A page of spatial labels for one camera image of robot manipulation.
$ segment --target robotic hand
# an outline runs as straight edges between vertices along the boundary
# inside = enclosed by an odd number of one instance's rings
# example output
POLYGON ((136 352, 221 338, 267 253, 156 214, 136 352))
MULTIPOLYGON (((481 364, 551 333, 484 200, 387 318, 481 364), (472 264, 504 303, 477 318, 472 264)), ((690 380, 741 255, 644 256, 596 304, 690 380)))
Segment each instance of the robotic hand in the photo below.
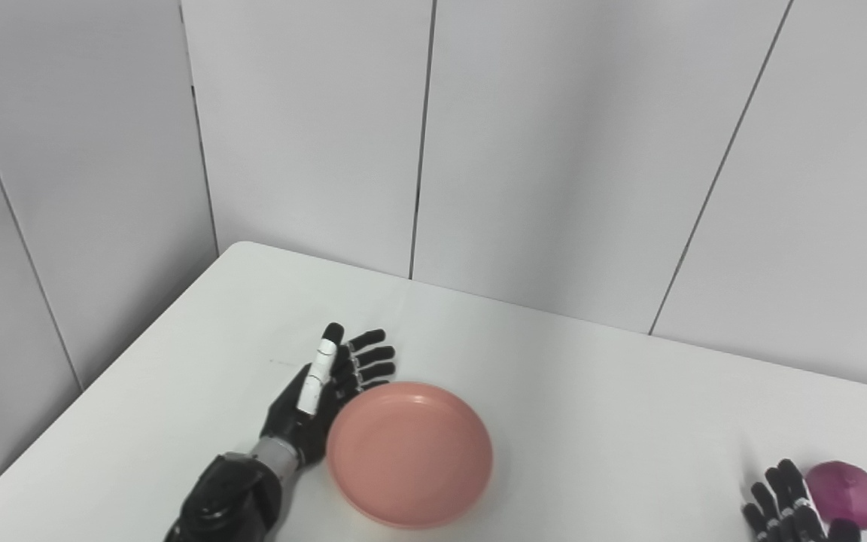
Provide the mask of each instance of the robotic hand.
POLYGON ((362 391, 386 384, 394 373, 392 346, 369 330, 342 343, 343 327, 327 326, 316 359, 300 368, 272 405, 259 442, 249 453, 219 455, 186 497, 166 542, 259 542, 279 518, 282 484, 327 451, 327 433, 342 409, 362 391))
POLYGON ((765 471, 765 480, 777 501, 765 484, 756 483, 751 495, 758 504, 742 508, 757 542, 861 542, 858 525, 849 520, 832 521, 826 535, 808 498, 802 472, 791 459, 782 459, 777 467, 765 471))

